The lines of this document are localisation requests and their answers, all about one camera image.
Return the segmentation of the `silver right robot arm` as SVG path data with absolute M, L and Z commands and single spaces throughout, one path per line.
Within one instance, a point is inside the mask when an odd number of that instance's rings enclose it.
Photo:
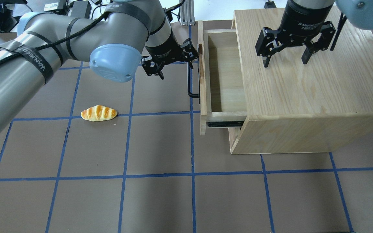
M 334 50 L 346 21 L 360 29 L 373 30 L 373 0 L 289 0 L 280 26 L 262 28 L 256 54 L 268 67 L 271 57 L 287 47 L 305 46 L 302 63 L 314 53 Z

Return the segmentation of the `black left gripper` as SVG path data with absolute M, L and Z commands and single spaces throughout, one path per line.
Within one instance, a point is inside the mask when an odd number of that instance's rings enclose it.
M 158 46 L 145 46 L 151 57 L 142 56 L 141 64 L 146 72 L 146 75 L 159 76 L 164 80 L 162 69 L 165 65 L 173 62 L 188 62 L 188 67 L 194 69 L 193 62 L 198 59 L 198 51 L 192 45 L 190 38 L 186 39 L 182 45 L 178 44 L 174 33 L 169 35 L 169 38 Z

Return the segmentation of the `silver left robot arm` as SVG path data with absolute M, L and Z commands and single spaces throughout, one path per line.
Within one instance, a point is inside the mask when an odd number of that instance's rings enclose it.
M 94 20 L 22 16 L 17 37 L 0 44 L 0 133 L 69 59 L 116 82 L 130 81 L 139 65 L 163 79 L 165 65 L 192 64 L 198 52 L 191 39 L 177 42 L 170 14 L 158 0 L 113 0 Z

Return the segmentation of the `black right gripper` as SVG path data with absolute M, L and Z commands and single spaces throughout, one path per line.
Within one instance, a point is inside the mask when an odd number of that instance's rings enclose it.
M 255 45 L 256 54 L 263 57 L 268 68 L 271 56 L 285 48 L 305 46 L 302 63 L 307 64 L 313 54 L 327 50 L 335 35 L 335 27 L 327 16 L 334 0 L 288 0 L 280 26 L 262 28 Z

